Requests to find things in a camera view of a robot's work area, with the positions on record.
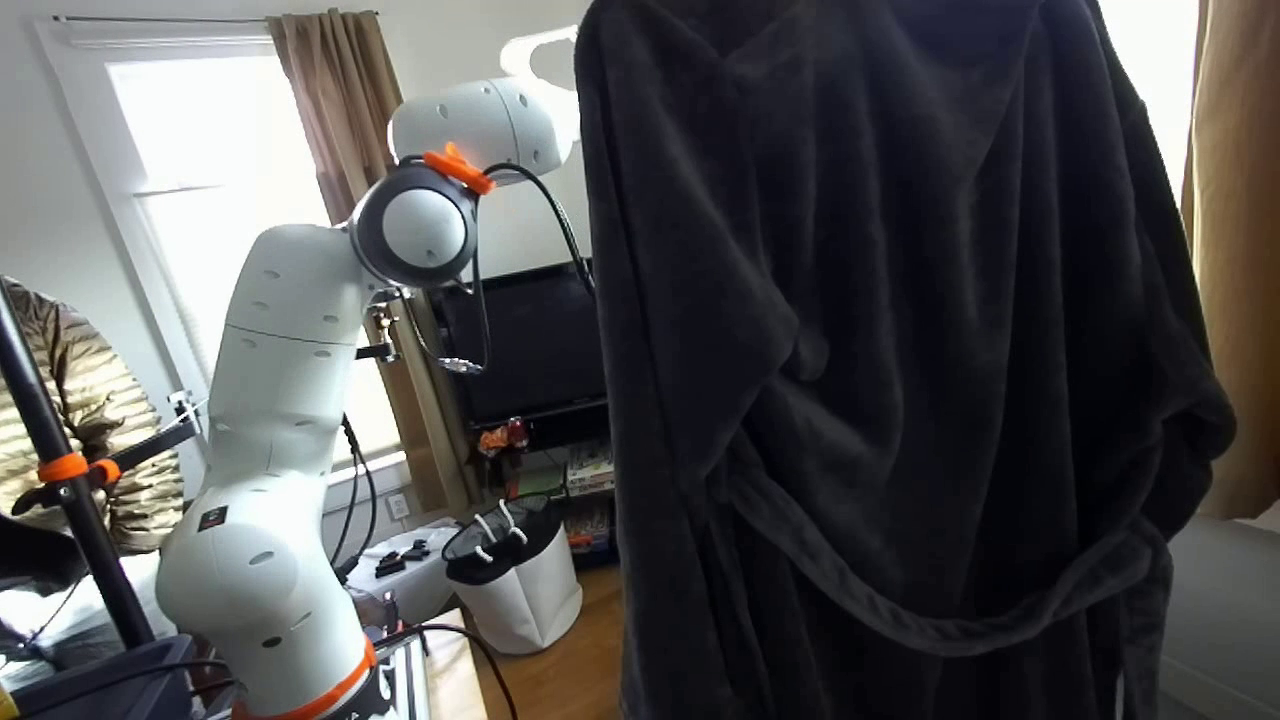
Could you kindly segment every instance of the metal stand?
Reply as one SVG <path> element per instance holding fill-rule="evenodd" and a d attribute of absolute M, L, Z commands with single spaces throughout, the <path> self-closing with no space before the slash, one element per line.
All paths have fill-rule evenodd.
<path fill-rule="evenodd" d="M 0 297 L 0 373 L 8 380 L 17 410 L 29 423 L 29 435 L 34 445 L 39 463 L 77 453 L 64 435 L 64 423 L 56 419 L 56 410 L 49 403 L 49 391 L 42 391 L 42 380 L 30 362 L 29 341 L 21 337 L 4 297 Z M 122 649 L 141 649 L 141 642 L 155 639 L 155 633 L 152 633 L 127 575 L 121 569 L 121 556 L 117 556 L 97 507 L 91 507 L 91 487 L 82 479 L 56 482 L 56 498 L 71 524 L 71 536 L 89 561 L 89 573 L 110 610 L 110 625 L 117 625 Z"/>

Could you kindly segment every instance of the robotic arm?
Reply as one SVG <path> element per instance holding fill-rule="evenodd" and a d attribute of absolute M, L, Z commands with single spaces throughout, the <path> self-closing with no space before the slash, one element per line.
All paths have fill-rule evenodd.
<path fill-rule="evenodd" d="M 220 649 L 251 717 L 374 709 L 374 650 L 316 530 L 363 313 L 470 258 L 480 194 L 519 179 L 485 166 L 564 163 L 515 80 L 408 100 L 390 157 L 343 228 L 283 223 L 248 252 L 207 391 L 207 479 L 160 556 L 160 608 Z"/>

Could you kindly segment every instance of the curtain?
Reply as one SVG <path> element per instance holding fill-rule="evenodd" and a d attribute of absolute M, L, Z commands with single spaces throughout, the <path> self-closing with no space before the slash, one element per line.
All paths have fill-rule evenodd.
<path fill-rule="evenodd" d="M 1200 0 L 1182 184 L 1214 373 L 1239 435 L 1203 498 L 1250 514 L 1280 496 L 1280 4 Z"/>
<path fill-rule="evenodd" d="M 374 12 L 271 17 L 266 31 L 310 142 L 326 221 L 341 223 L 390 166 L 388 119 L 401 82 L 378 18 Z M 397 322 L 397 346 L 401 358 L 382 362 L 382 384 L 421 502 L 464 511 L 469 473 L 449 380 L 404 322 Z"/>

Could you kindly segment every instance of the window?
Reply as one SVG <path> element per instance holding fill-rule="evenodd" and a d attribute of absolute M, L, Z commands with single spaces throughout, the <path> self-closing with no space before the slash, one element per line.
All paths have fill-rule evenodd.
<path fill-rule="evenodd" d="M 256 232 L 326 223 L 271 41 L 256 23 L 103 18 L 60 18 L 39 37 L 163 351 L 205 400 Z M 349 417 L 369 456 L 401 445 L 370 362 L 355 373 Z"/>

